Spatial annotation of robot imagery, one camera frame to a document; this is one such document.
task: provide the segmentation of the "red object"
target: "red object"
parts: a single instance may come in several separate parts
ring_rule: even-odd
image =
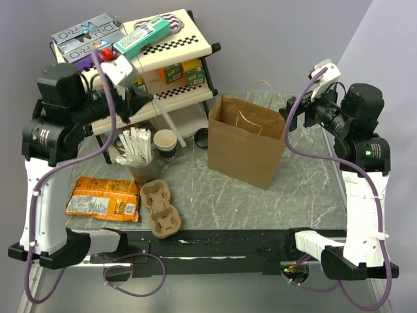
[[[116,58],[116,55],[109,48],[102,48],[99,54],[104,62],[108,62]]]

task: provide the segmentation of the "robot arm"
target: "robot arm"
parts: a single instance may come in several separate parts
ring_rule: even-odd
[[[109,62],[104,71],[115,85],[111,86],[115,110],[125,123],[129,123],[129,117],[151,101],[152,95],[132,86],[138,73],[125,57]],[[28,178],[25,227],[19,243],[9,248],[8,255],[25,261],[32,246],[33,257],[39,258],[41,266],[59,269],[77,264],[89,254],[125,253],[127,237],[124,233],[65,228],[65,203],[74,166],[54,173],[42,185],[36,216],[30,215],[37,181],[57,165],[76,158],[79,143],[91,135],[89,123],[109,115],[103,92],[85,92],[81,74],[73,64],[46,68],[38,79],[38,88],[42,99],[36,103],[33,119],[23,130],[22,154]],[[33,218],[35,240],[29,242],[29,224]]]
[[[390,147],[386,140],[374,133],[378,116],[384,107],[382,93],[376,87],[355,83],[349,87],[341,101],[336,104],[336,86],[340,71],[330,60],[319,63],[311,70],[315,76],[320,69],[327,71],[319,78],[319,85],[306,93],[297,107],[290,131],[297,128],[297,115],[304,113],[304,126],[321,125],[335,137],[334,149],[338,158],[361,167],[374,182],[382,208],[382,229],[375,197],[368,182],[355,170],[340,164],[347,194],[347,238],[338,243],[310,229],[293,229],[292,248],[305,252],[322,263],[323,271],[330,279],[360,280],[385,278],[386,266],[393,277],[398,274],[394,264],[384,264],[380,240],[387,237],[384,230],[384,191],[390,171]],[[287,101],[281,115],[287,119],[296,98]]]

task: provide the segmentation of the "paper bag handle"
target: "paper bag handle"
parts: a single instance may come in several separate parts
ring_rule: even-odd
[[[268,105],[268,110],[269,110],[269,107],[271,106],[272,98],[274,97],[274,95],[273,95],[273,92],[272,92],[271,85],[266,80],[258,80],[256,83],[254,83],[254,85],[252,86],[252,89],[250,89],[250,92],[248,93],[248,96],[246,97],[246,101],[249,102],[249,98],[252,94],[252,91],[255,89],[255,87],[258,83],[266,83],[268,85],[269,89],[271,89],[271,100],[269,101],[269,105]]]
[[[243,116],[243,114],[242,114],[242,111],[239,111],[238,112],[238,115],[237,115],[237,117],[236,117],[236,127],[237,127],[237,123],[238,123],[238,121],[239,121],[239,115],[240,116],[242,116],[242,118],[245,120],[245,121],[247,121],[249,124],[252,124],[252,125],[254,125],[254,126],[258,126],[260,129],[259,129],[259,132],[258,132],[258,135],[260,135],[261,133],[262,133],[262,129],[263,129],[263,127],[261,126],[261,125],[258,125],[258,124],[255,124],[255,123],[252,123],[251,121],[249,121],[247,118],[245,118],[244,116]]]

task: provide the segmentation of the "black cup lid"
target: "black cup lid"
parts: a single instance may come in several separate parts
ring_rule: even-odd
[[[200,128],[194,135],[194,142],[196,146],[207,149],[209,146],[209,129]]]

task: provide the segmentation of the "white label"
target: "white label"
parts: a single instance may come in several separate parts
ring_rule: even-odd
[[[174,76],[172,76],[172,80],[177,80],[181,78],[181,73],[175,74]]]
[[[122,47],[123,49],[127,50],[131,46],[133,46],[136,42],[143,40],[145,37],[150,35],[155,31],[150,25],[144,25],[141,28],[136,29],[133,33],[130,33],[122,40],[120,40],[117,44]]]
[[[106,215],[109,202],[109,198],[94,197],[92,195],[75,195],[71,198],[66,211]]]
[[[162,19],[158,16],[157,18],[154,18],[152,21],[149,22],[151,26],[155,26],[157,23],[162,22]]]
[[[127,215],[132,215],[133,213],[135,213],[135,205],[131,203],[126,204],[126,209],[124,210],[124,213]]]

